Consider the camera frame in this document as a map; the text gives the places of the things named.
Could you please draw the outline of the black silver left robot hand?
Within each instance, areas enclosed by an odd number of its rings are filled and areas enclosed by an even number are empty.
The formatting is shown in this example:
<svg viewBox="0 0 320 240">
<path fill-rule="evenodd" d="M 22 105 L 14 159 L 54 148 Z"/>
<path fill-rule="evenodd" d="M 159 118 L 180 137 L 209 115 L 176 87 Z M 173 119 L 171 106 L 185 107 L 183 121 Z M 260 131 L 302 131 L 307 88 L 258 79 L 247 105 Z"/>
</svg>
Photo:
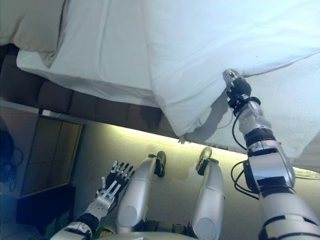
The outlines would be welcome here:
<svg viewBox="0 0 320 240">
<path fill-rule="evenodd" d="M 114 203 L 134 173 L 132 165 L 115 160 L 108 176 L 101 178 L 102 188 L 96 191 L 95 196 L 104 197 Z"/>
</svg>

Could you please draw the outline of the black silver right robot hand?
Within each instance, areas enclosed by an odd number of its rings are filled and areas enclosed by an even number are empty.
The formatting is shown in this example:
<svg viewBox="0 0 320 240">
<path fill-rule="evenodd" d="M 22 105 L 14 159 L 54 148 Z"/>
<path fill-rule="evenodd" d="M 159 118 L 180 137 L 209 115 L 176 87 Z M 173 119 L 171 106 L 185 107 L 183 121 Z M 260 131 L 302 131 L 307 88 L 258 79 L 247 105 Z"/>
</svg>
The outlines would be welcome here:
<svg viewBox="0 0 320 240">
<path fill-rule="evenodd" d="M 226 69 L 222 76 L 226 84 L 226 94 L 230 100 L 236 101 L 251 96 L 251 86 L 237 71 Z"/>
</svg>

